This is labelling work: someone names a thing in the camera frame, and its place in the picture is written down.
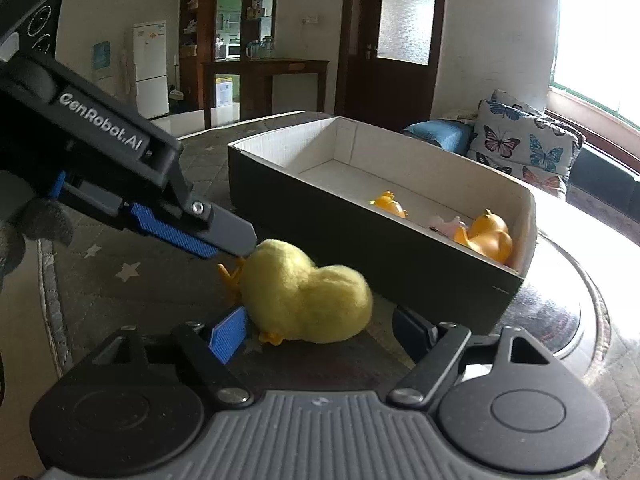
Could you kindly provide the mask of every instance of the pink butterfly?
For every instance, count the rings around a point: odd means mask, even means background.
[[[484,134],[486,136],[486,141],[484,142],[486,148],[490,152],[498,151],[500,156],[505,158],[513,155],[513,150],[515,150],[520,143],[520,139],[504,139],[504,135],[499,139],[495,132],[486,124],[484,125]]]
[[[528,184],[531,184],[532,186],[535,186],[542,191],[551,192],[551,194],[556,194],[556,192],[561,189],[560,177],[558,177],[557,175],[550,176],[543,182],[542,180],[538,179],[538,177],[536,177],[533,172],[526,166],[522,167],[522,178]]]

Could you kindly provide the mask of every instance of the window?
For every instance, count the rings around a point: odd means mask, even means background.
[[[640,0],[560,0],[552,86],[640,130]]]

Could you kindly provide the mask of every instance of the refrigerator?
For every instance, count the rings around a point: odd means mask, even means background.
[[[132,57],[132,79],[138,112],[147,119],[168,114],[166,22],[133,26]]]

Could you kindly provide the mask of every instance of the door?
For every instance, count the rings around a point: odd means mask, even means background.
[[[166,26],[164,23],[134,27],[133,63],[136,81],[166,75]]]
[[[169,113],[169,95],[166,76],[136,82],[136,105],[138,113],[152,119]]]
[[[336,113],[399,132],[427,121],[444,0],[344,0]]]

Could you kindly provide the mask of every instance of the metal bolt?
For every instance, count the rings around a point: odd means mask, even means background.
[[[249,392],[242,388],[222,388],[217,393],[218,399],[225,404],[242,404],[249,400]]]
[[[202,202],[194,202],[191,210],[196,213],[196,215],[201,215],[204,211],[204,204]]]
[[[389,394],[389,398],[401,406],[415,406],[424,400],[424,395],[412,388],[400,388],[399,390],[393,390]]]

